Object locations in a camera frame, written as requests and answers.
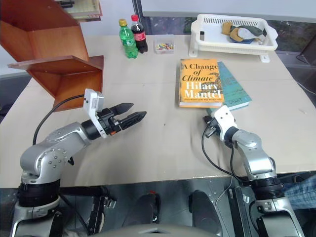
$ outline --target white plastic basket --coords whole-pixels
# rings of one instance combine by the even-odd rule
[[[232,22],[234,26],[255,26],[265,30],[267,35],[262,43],[254,40],[251,44],[233,43],[229,36],[222,34],[222,25]],[[259,55],[262,62],[269,63],[269,51],[277,48],[277,32],[260,18],[200,14],[191,25],[190,57],[197,57],[198,51],[213,51],[225,53],[242,53]]]

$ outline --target green soda bottle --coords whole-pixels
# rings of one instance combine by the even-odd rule
[[[118,22],[120,25],[119,37],[123,43],[126,56],[128,58],[137,58],[138,49],[133,32],[128,28],[125,19],[120,19]]]

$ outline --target bottle cap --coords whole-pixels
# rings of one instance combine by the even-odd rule
[[[126,22],[125,19],[119,19],[118,23],[119,23],[120,26],[127,26],[127,22]]]
[[[138,21],[139,20],[139,18],[138,18],[138,15],[132,15],[132,21]]]

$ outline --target jeans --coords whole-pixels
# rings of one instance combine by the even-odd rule
[[[300,183],[284,184],[283,191],[294,210],[316,208],[316,175]]]

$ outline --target teal book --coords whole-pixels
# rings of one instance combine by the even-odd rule
[[[251,101],[247,92],[242,88],[223,62],[218,62],[218,68],[225,98],[223,105],[227,105],[230,110],[247,106]],[[215,109],[216,108],[207,108],[206,110],[210,114]]]

